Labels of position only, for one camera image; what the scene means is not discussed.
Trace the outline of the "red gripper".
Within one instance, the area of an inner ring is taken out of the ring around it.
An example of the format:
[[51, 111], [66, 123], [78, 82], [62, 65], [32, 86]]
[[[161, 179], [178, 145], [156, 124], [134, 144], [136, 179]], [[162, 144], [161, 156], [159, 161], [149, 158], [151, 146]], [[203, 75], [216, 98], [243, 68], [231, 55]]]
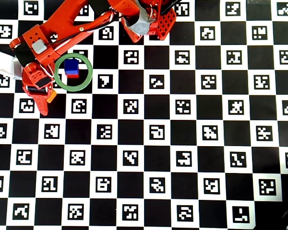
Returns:
[[[53, 80], [37, 62], [31, 62], [23, 68], [22, 83], [25, 90], [31, 87], [47, 92], [52, 88]], [[27, 95], [34, 99], [39, 112], [46, 116], [48, 114], [48, 93], [27, 92]]]

